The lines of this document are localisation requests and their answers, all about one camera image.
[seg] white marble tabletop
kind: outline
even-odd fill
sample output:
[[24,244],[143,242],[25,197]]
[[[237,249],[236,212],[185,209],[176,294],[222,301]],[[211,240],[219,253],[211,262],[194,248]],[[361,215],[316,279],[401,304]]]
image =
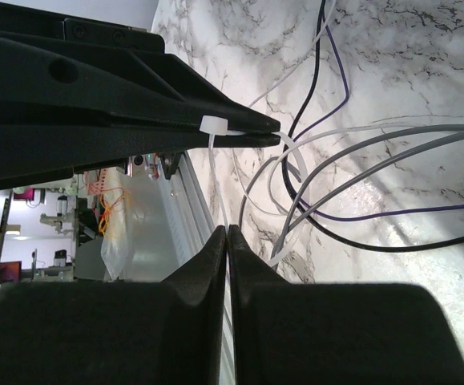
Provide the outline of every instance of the white marble tabletop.
[[[178,55],[236,102],[248,105],[308,50],[320,2],[312,0],[160,0],[153,31]],[[351,89],[351,98],[312,133],[379,122],[464,123],[463,0],[339,0],[330,24]],[[254,107],[281,122],[287,132],[313,76],[312,53],[296,72]],[[321,43],[317,91],[297,132],[331,111],[344,98],[328,37]],[[380,132],[330,136],[303,147],[309,169],[359,140]],[[380,160],[442,134],[376,144],[328,167],[311,185],[316,200]],[[237,150],[240,178],[248,183],[276,148]],[[206,150],[190,152],[215,223],[222,223]],[[232,223],[242,190],[229,149],[216,150],[219,182]],[[252,197],[275,211],[267,198],[267,176]],[[275,195],[290,200],[281,172]],[[403,160],[355,185],[322,210],[351,217],[393,209],[464,203],[464,141]],[[268,258],[283,220],[251,205],[244,235]],[[416,245],[464,235],[464,210],[419,213],[354,223],[323,221],[333,231],[373,245]],[[305,227],[278,273],[291,282],[414,282],[441,303],[464,353],[464,245],[425,253],[373,253],[342,245]]]

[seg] screw hole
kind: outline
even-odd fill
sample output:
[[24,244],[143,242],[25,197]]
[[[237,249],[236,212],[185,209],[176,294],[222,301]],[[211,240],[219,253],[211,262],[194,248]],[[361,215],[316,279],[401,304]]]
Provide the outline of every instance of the screw hole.
[[60,83],[74,83],[79,78],[79,70],[65,59],[56,59],[48,67],[50,76]]

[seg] marble surface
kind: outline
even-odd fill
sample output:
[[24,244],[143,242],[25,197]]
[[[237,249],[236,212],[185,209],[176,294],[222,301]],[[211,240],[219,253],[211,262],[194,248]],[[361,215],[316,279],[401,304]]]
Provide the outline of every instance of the marble surface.
[[[294,66],[315,34],[319,2],[311,0],[160,0],[153,31],[209,82],[248,105]],[[375,122],[464,123],[464,1],[339,0],[331,28],[351,88],[351,99],[312,133]],[[281,122],[287,132],[313,76],[312,53],[285,83],[254,108]],[[298,131],[344,98],[329,40],[321,44],[317,92]],[[353,133],[304,147],[309,168],[379,131]],[[441,134],[374,145],[329,167],[312,184],[313,201],[352,175],[410,146]],[[237,150],[247,183],[281,146]],[[216,150],[227,213],[237,221],[242,191],[229,149]],[[215,223],[222,223],[205,150],[191,151]],[[276,172],[275,195],[290,202]],[[266,178],[252,193],[262,207]],[[323,207],[338,216],[464,203],[464,141],[404,160],[355,185]],[[464,211],[414,214],[359,223],[325,224],[343,236],[374,245],[413,245],[464,235]],[[244,235],[267,258],[282,220],[247,206]],[[383,254],[344,246],[305,228],[278,273],[292,282],[414,282],[441,303],[464,354],[464,245],[427,253]]]

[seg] white wall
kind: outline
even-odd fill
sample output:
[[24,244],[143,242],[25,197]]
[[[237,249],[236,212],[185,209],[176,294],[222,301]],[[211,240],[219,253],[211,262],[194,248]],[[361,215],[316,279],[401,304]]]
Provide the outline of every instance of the white wall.
[[0,0],[0,2],[151,30],[159,0]]
[[[32,263],[32,252],[38,250],[38,260],[43,261],[44,266],[54,264],[54,253],[57,250],[65,249],[68,255],[75,255],[75,243],[72,241],[73,233],[64,236],[57,234],[55,228],[39,222],[42,213],[48,216],[57,215],[57,198],[61,194],[54,192],[46,193],[46,204],[36,208],[27,207],[26,202],[11,201],[8,225],[20,225],[20,237],[27,237],[26,240],[17,240],[16,236],[6,235],[4,248],[2,251],[2,262],[22,261],[22,268],[29,269]],[[0,194],[0,221],[2,219],[2,209],[4,201],[8,197],[7,192]],[[39,199],[39,191],[35,194],[36,205]],[[72,229],[71,224],[63,224],[63,229]]]

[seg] gray cable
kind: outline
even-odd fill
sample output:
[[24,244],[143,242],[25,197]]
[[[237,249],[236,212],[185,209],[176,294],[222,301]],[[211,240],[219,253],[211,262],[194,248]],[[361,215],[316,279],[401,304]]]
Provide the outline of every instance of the gray cable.
[[[290,224],[290,221],[293,218],[294,213],[296,212],[296,208],[298,203],[300,202],[300,199],[305,192],[305,190],[308,188],[312,180],[315,178],[315,176],[321,172],[325,167],[330,165],[331,163],[335,162],[336,160],[342,158],[343,156],[346,156],[350,154],[351,152],[354,152],[360,148],[364,148],[367,146],[370,146],[371,144],[375,144],[384,140],[388,139],[393,139],[396,137],[400,136],[409,136],[409,135],[416,135],[416,134],[422,134],[422,133],[427,133],[427,132],[453,132],[453,131],[459,131],[458,134],[454,134],[451,136],[447,136],[445,138],[441,138],[438,140],[433,140],[431,142],[428,142],[426,144],[422,144],[420,146],[417,146],[415,148],[411,148],[410,150],[407,150],[405,152],[402,152],[401,154],[397,154],[396,156],[393,156],[389,158],[388,160],[384,160],[380,164],[377,164],[376,166],[373,166],[369,170],[363,172],[362,174],[355,176],[353,179],[349,180],[348,182],[344,183],[340,187],[336,188],[332,192],[330,192],[328,195],[326,195],[324,198],[320,199],[315,205],[310,207],[306,212],[304,212],[300,217],[298,217],[292,224]],[[305,182],[301,186],[298,194],[294,198],[293,204],[288,211],[288,216],[287,219],[284,223],[284,228],[281,232],[280,237],[278,238],[278,241],[274,245],[272,249],[272,254],[271,258],[273,258],[278,250],[281,248],[281,246],[284,244],[284,240],[287,236],[287,234],[294,229],[301,221],[303,221],[306,217],[312,215],[312,213],[318,209],[321,205],[323,205],[325,202],[329,201],[333,197],[335,197],[337,194],[341,193],[342,191],[346,190],[347,188],[351,187],[352,185],[358,183],[360,180],[365,179],[367,176],[372,175],[373,173],[388,167],[389,165],[398,162],[399,160],[403,160],[407,157],[417,155],[418,153],[428,151],[433,148],[441,147],[446,144],[451,144],[460,140],[464,140],[464,125],[457,125],[457,124],[443,124],[443,125],[437,125],[437,126],[428,126],[428,127],[419,127],[419,128],[409,128],[406,130],[401,130],[397,132],[391,132],[388,134],[376,136],[374,138],[371,138],[369,140],[364,140],[363,142],[360,142],[359,144],[355,144],[354,146],[351,146],[350,148],[347,148],[338,154],[331,156],[328,158],[326,161],[324,161],[322,164],[320,164],[317,168],[315,168],[312,173],[310,173],[309,177],[306,178]]]
[[[278,159],[277,156],[273,156],[272,158],[269,158],[265,161],[264,164],[260,166],[256,174],[253,176],[251,181],[248,184],[248,187],[246,188],[246,192],[249,194],[249,192],[253,189],[253,186],[256,183],[256,180],[260,177],[260,174],[269,166],[273,161]],[[290,162],[288,163],[288,170],[294,175],[294,177],[297,179],[299,183],[301,183],[301,176],[299,174],[299,170]],[[242,197],[242,201],[240,202],[240,210],[239,210],[239,229],[242,229],[242,220],[244,219],[244,210],[246,208],[246,201],[248,198],[244,195]]]

